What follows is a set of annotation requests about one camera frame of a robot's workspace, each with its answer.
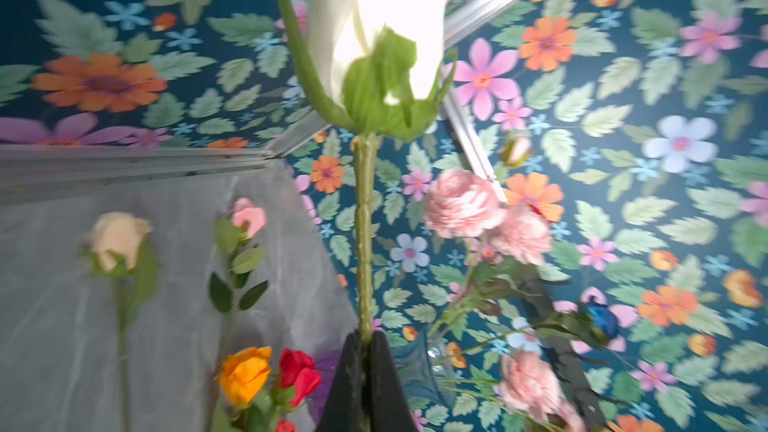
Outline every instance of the pink painted flower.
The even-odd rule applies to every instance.
[[[469,62],[460,60],[456,64],[456,82],[469,82],[457,90],[462,105],[472,102],[472,113],[480,120],[488,120],[493,113],[493,97],[510,100],[520,96],[520,86],[504,75],[518,63],[520,53],[504,50],[491,59],[491,44],[483,38],[475,39],[469,47]]]
[[[136,131],[136,127],[105,127],[89,133],[98,124],[90,112],[65,117],[51,131],[39,120],[0,117],[0,140],[41,146],[92,146],[117,142]]]
[[[768,227],[768,182],[752,182],[747,190],[760,198],[747,198],[739,208],[744,212],[753,213],[758,224]]]
[[[602,242],[597,237],[589,239],[589,245],[579,245],[578,250],[584,254],[581,258],[581,264],[592,266],[602,272],[605,270],[606,262],[616,262],[619,257],[611,252],[616,248],[613,242]]]
[[[659,392],[667,391],[667,384],[676,384],[677,379],[669,373],[669,366],[664,362],[656,365],[648,364],[643,360],[638,360],[639,370],[633,370],[630,375],[640,381],[640,388],[646,392],[653,389]]]
[[[162,129],[136,129],[125,139],[118,140],[118,144],[128,147],[157,147],[160,142],[170,140],[167,127]]]
[[[491,230],[488,242],[523,264],[544,264],[542,254],[552,249],[549,222],[523,204],[507,208],[504,222]]]
[[[763,39],[763,42],[768,42],[768,25],[760,28],[760,38]],[[768,68],[768,49],[761,50],[755,54],[750,65],[752,67],[760,67],[761,69]]]
[[[714,63],[721,50],[741,47],[741,39],[727,35],[741,26],[741,18],[721,19],[714,12],[707,12],[694,26],[680,29],[680,36],[690,42],[680,49],[682,57],[698,57],[702,63]]]
[[[517,96],[511,101],[499,100],[498,109],[501,112],[493,114],[494,122],[502,123],[502,130],[525,129],[525,117],[531,115],[530,107],[523,107],[522,96]]]
[[[424,194],[429,190],[429,183],[432,180],[430,172],[424,173],[420,168],[414,168],[411,173],[402,177],[402,181],[408,184],[403,189],[404,196],[413,196],[416,200],[424,198]]]
[[[502,220],[491,183],[468,170],[446,170],[427,191],[424,223],[440,237],[477,237]]]
[[[238,198],[232,207],[232,223],[238,228],[247,224],[246,234],[252,238],[266,225],[266,213],[247,198]]]
[[[603,294],[600,289],[595,287],[585,289],[581,293],[579,301],[583,303],[595,301],[602,305],[608,303],[605,294]],[[576,312],[578,310],[578,305],[569,301],[557,301],[554,303],[554,310],[566,313]],[[608,310],[616,317],[619,327],[621,328],[630,328],[640,320],[640,314],[638,313],[638,310],[631,305],[615,304],[609,306]],[[592,350],[592,347],[586,345],[586,343],[582,341],[571,341],[571,347],[573,348],[574,352],[579,355],[584,355]],[[611,339],[611,341],[608,342],[607,347],[609,350],[614,350],[616,352],[626,352],[627,340],[619,335],[616,338]]]

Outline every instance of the pink carnation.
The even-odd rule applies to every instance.
[[[440,237],[477,237],[502,220],[491,183],[468,170],[446,170],[429,187],[424,223]]]
[[[491,231],[488,241],[500,253],[513,255],[523,264],[544,264],[542,254],[552,248],[549,222],[523,204],[507,209],[504,222]]]

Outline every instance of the light blue painted flower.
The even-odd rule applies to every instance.
[[[175,30],[172,30],[171,32],[166,32],[165,35],[169,39],[175,39],[169,42],[168,47],[178,47],[182,50],[189,50],[192,48],[193,45],[197,45],[198,43],[203,43],[202,39],[197,38],[194,36],[197,34],[197,29],[194,27],[187,27],[184,29],[184,32],[176,32]]]
[[[122,30],[133,30],[137,25],[149,25],[149,19],[139,17],[137,14],[144,11],[143,4],[128,4],[123,6],[118,2],[104,2],[104,5],[113,12],[111,15],[105,15],[107,22],[119,22]]]

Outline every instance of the purple painted flower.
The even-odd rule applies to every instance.
[[[432,181],[431,173],[424,173],[420,168],[414,168],[411,173],[402,177],[402,181],[407,186],[402,190],[404,196],[413,196],[416,200],[421,200],[429,190],[429,183]]]
[[[727,35],[741,26],[741,18],[721,19],[714,12],[707,12],[699,23],[680,29],[680,36],[690,42],[680,49],[682,57],[698,57],[702,63],[714,63],[721,50],[741,47],[738,36]]]
[[[118,140],[118,144],[128,147],[157,147],[160,142],[170,140],[167,127],[162,129],[136,129],[125,139]]]
[[[640,381],[640,388],[646,392],[653,389],[659,392],[667,391],[667,384],[676,384],[677,379],[669,373],[669,366],[661,362],[656,365],[638,360],[639,370],[633,370],[630,375]]]
[[[39,120],[0,117],[0,140],[41,146],[92,146],[117,142],[137,130],[116,126],[89,133],[97,123],[95,114],[85,112],[59,120],[52,131]]]

